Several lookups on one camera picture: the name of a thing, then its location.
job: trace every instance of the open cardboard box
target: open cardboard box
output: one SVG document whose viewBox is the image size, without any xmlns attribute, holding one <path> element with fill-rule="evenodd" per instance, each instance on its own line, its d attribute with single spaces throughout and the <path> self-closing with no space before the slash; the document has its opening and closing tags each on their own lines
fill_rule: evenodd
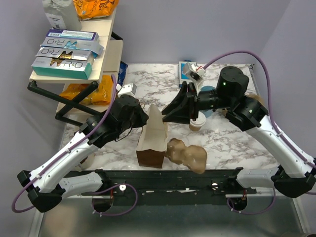
<svg viewBox="0 0 316 237">
<path fill-rule="evenodd" d="M 147 114 L 149 119 L 139 137 L 136 154 L 140 166 L 162 168 L 167 150 L 168 127 L 162 122 L 163 115 L 156 105 L 151 104 Z"/>
</svg>

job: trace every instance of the purple wall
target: purple wall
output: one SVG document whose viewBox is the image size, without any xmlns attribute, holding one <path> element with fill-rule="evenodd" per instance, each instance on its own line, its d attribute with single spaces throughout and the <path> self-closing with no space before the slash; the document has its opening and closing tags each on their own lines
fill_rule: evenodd
<svg viewBox="0 0 316 237">
<path fill-rule="evenodd" d="M 56 121 L 57 104 L 27 90 L 31 64 L 49 24 L 41 1 L 6 1 L 0 15 L 0 233 L 28 236 L 34 211 L 15 214 L 11 202 L 21 189 L 16 175 L 32 170 L 59 148 L 64 124 Z M 60 86 L 46 85 L 52 91 Z M 30 205 L 26 195 L 17 207 Z"/>
<path fill-rule="evenodd" d="M 207 62 L 224 52 L 260 53 L 290 0 L 120 0 L 114 31 L 128 63 Z M 247 55 L 222 62 L 250 63 Z"/>
<path fill-rule="evenodd" d="M 311 156 L 316 157 L 316 1 L 292 0 L 264 47 L 272 84 L 277 124 Z M 263 71 L 256 66 L 257 83 L 266 99 Z M 302 198 L 310 226 L 316 233 L 316 197 Z"/>
</svg>

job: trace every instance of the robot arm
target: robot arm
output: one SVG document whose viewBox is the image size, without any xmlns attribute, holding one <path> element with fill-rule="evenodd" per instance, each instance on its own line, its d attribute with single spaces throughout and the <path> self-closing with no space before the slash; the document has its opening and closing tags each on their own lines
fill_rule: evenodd
<svg viewBox="0 0 316 237">
<path fill-rule="evenodd" d="M 149 118 L 137 99 L 130 95 L 122 95 L 114 101 L 110 113 L 95 133 L 70 151 L 69 147 L 89 134 L 102 116 L 103 114 L 88 118 L 73 139 L 45 164 L 31 172 L 24 170 L 18 174 L 22 186 L 26 186 L 31 180 L 38 178 L 28 187 L 27 192 L 31 203 L 40 212 L 54 208 L 62 198 L 108 188 L 109 180 L 103 170 L 72 178 L 64 177 L 87 156 L 106 143 L 118 139 L 125 130 L 144 126 Z M 39 176 L 43 169 L 65 151 L 66 155 L 61 157 L 42 176 Z"/>
<path fill-rule="evenodd" d="M 295 154 L 272 126 L 268 110 L 257 100 L 245 95 L 249 78 L 236 67 L 221 70 L 216 90 L 201 91 L 205 70 L 190 63 L 183 69 L 193 83 L 183 83 L 175 99 L 162 111 L 164 122 L 189 124 L 200 110 L 227 108 L 226 118 L 241 131 L 259 141 L 280 163 L 273 169 L 243 169 L 236 181 L 244 188 L 276 188 L 284 195 L 296 198 L 312 189 L 316 170 Z M 313 157 L 303 152 L 292 140 L 283 136 L 304 158 L 314 163 Z"/>
</svg>

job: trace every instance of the paper cup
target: paper cup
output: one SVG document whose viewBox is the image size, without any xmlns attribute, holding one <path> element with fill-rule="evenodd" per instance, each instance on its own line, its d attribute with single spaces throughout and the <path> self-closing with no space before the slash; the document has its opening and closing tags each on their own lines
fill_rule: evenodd
<svg viewBox="0 0 316 237">
<path fill-rule="evenodd" d="M 189 129 L 194 132 L 197 132 L 201 129 L 201 127 L 205 124 L 205 122 L 206 122 L 205 115 L 202 112 L 199 112 L 198 118 L 195 121 L 190 120 Z"/>
</svg>

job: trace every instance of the tissue box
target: tissue box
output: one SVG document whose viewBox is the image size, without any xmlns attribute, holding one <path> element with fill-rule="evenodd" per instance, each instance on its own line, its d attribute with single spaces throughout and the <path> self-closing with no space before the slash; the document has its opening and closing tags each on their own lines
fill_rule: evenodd
<svg viewBox="0 0 316 237">
<path fill-rule="evenodd" d="M 94 57 L 91 51 L 66 49 L 66 48 L 61 49 L 61 48 L 41 47 L 36 57 L 87 61 L 91 65 L 94 62 Z"/>
<path fill-rule="evenodd" d="M 37 75 L 59 78 L 88 79 L 92 66 L 88 61 L 36 57 L 32 64 Z"/>
<path fill-rule="evenodd" d="M 80 40 L 80 39 L 67 39 L 67 38 L 55 38 L 46 37 L 44 42 L 41 44 L 42 47 L 54 47 L 54 48 L 68 48 L 68 49 L 80 49 L 89 50 L 93 52 L 93 56 L 96 58 L 100 56 L 103 51 L 103 46 L 97 42 Z"/>
<path fill-rule="evenodd" d="M 87 31 L 68 31 L 68 30 L 58 30 L 50 29 L 46 35 L 47 37 L 54 38 L 69 38 L 74 40 L 90 40 L 99 42 L 99 35 L 96 32 L 87 32 Z"/>
</svg>

